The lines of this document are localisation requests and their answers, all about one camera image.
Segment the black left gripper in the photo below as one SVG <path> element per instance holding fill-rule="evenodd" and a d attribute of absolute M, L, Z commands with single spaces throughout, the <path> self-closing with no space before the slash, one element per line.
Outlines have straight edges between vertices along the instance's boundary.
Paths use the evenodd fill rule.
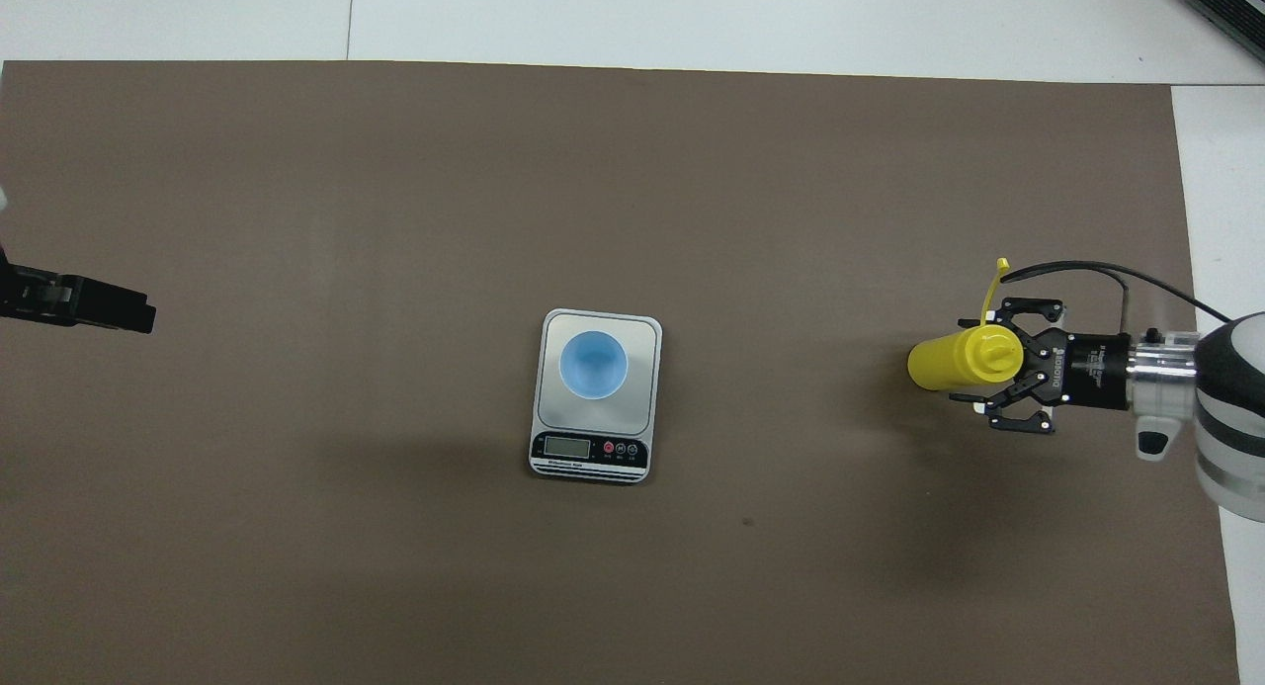
<path fill-rule="evenodd" d="M 156 307 L 144 293 L 49 270 L 11 269 L 0 252 L 1 316 L 54 326 L 90 325 L 153 332 Z"/>

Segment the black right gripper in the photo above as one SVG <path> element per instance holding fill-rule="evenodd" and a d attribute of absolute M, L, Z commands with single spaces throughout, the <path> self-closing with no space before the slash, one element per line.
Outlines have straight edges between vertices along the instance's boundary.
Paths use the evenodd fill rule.
<path fill-rule="evenodd" d="M 1058 356 L 1049 379 L 953 389 L 953 401 L 972 406 L 989 428 L 1049 436 L 1058 404 L 1130 409 L 1130 334 L 1066 334 L 1063 301 L 1044 298 L 1002 298 L 985 318 L 958 317 L 958 329 L 984 324 L 1011 330 L 1025 360 Z"/>

